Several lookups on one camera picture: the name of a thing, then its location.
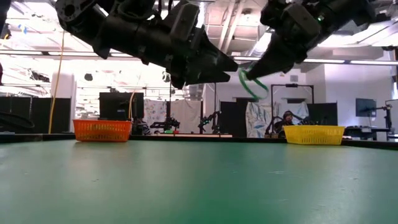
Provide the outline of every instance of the person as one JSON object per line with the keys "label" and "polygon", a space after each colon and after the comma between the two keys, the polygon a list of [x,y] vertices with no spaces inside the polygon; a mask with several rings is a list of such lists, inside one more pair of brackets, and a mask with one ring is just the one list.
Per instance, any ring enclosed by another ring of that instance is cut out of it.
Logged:
{"label": "person", "polygon": [[282,121],[278,121],[274,124],[274,130],[276,133],[283,131],[284,126],[294,125],[293,113],[291,111],[285,111],[282,119]]}

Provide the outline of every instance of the green cable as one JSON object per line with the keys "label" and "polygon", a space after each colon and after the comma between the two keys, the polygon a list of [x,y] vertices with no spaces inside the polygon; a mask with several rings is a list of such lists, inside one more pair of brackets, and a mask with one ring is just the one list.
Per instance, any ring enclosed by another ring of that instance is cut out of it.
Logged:
{"label": "green cable", "polygon": [[269,95],[269,89],[268,87],[266,87],[264,84],[262,84],[257,78],[255,78],[253,81],[259,85],[261,88],[265,89],[266,91],[266,96],[265,97],[260,97],[257,96],[256,94],[253,93],[253,91],[251,91],[251,89],[246,85],[246,74],[248,73],[248,71],[250,71],[250,69],[252,68],[252,65],[249,66],[248,70],[243,70],[242,68],[239,69],[239,81],[241,82],[243,88],[256,100],[264,100],[268,97]]}

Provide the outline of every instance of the green table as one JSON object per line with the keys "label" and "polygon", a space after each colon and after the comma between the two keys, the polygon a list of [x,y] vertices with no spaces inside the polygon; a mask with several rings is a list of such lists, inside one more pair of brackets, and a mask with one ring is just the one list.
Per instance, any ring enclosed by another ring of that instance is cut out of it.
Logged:
{"label": "green table", "polygon": [[290,144],[0,145],[0,223],[398,223],[398,151]]}

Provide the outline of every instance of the yellow cable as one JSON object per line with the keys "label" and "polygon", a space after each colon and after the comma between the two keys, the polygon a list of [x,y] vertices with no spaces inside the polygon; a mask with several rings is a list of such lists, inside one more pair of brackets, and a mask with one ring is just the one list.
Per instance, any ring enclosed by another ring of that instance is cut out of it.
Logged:
{"label": "yellow cable", "polygon": [[0,44],[0,47],[4,45],[3,43],[4,43],[4,41],[7,40],[7,37],[8,37],[8,34],[6,34],[6,35],[4,36],[4,39],[2,40],[2,42],[1,42],[1,44]]}
{"label": "yellow cable", "polygon": [[131,93],[131,97],[130,97],[130,101],[129,101],[129,120],[132,119],[131,102],[132,102],[132,99],[134,98],[135,92],[136,92],[136,90],[134,90]]}
{"label": "yellow cable", "polygon": [[62,32],[62,45],[61,45],[60,64],[59,64],[59,66],[58,66],[57,81],[56,81],[56,83],[55,83],[54,95],[53,95],[52,101],[51,101],[50,122],[49,122],[49,134],[51,134],[52,115],[53,115],[53,112],[54,112],[55,99],[56,99],[56,97],[57,97],[58,81],[60,80],[61,64],[62,64],[62,57],[63,57],[63,46],[64,46],[64,45],[65,45],[65,31]]}
{"label": "yellow cable", "polygon": [[[136,86],[138,86],[138,83],[139,83],[140,80],[141,80],[141,72],[140,72],[140,74],[138,76],[138,80],[137,80]],[[129,101],[129,120],[132,120],[131,102],[132,102],[132,99],[134,98],[135,92],[136,92],[136,90],[134,89],[134,91],[131,93],[131,96],[130,96],[130,101]]]}

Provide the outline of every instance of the monitor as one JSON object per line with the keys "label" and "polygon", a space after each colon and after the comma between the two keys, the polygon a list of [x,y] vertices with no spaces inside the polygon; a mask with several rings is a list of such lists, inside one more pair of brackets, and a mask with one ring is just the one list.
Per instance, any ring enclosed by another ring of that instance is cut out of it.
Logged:
{"label": "monitor", "polygon": [[357,117],[376,117],[377,104],[373,99],[355,99],[355,116]]}
{"label": "monitor", "polygon": [[319,125],[338,125],[337,103],[307,104],[310,121]]}
{"label": "monitor", "polygon": [[[99,118],[126,121],[132,93],[99,93]],[[131,104],[133,118],[144,117],[144,93],[135,93]]]}

